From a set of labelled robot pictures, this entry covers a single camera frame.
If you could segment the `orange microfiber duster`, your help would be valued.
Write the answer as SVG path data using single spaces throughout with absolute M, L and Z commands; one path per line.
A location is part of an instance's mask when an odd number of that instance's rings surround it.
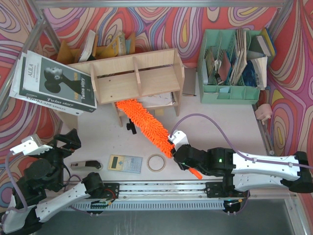
M 166 157 L 171 158 L 177 151 L 174 144 L 168 140 L 168 130 L 163 127 L 147 109 L 136 99 L 128 99 L 115 103 L 116 107 L 122 110 L 135 126 L 139 127 L 142 134 L 156 146 Z

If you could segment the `beige and blue calculator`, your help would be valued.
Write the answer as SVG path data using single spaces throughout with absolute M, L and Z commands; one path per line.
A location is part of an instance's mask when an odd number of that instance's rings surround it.
M 108 170 L 140 174 L 142 162 L 142 157 L 111 155 L 108 163 Z

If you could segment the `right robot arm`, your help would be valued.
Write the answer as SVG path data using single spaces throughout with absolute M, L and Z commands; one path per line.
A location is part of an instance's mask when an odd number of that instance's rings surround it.
M 296 193 L 312 193 L 313 180 L 307 154 L 271 157 L 236 153 L 229 148 L 198 150 L 189 144 L 173 150 L 174 161 L 201 179 L 221 177 L 225 196 L 257 188 L 282 187 Z

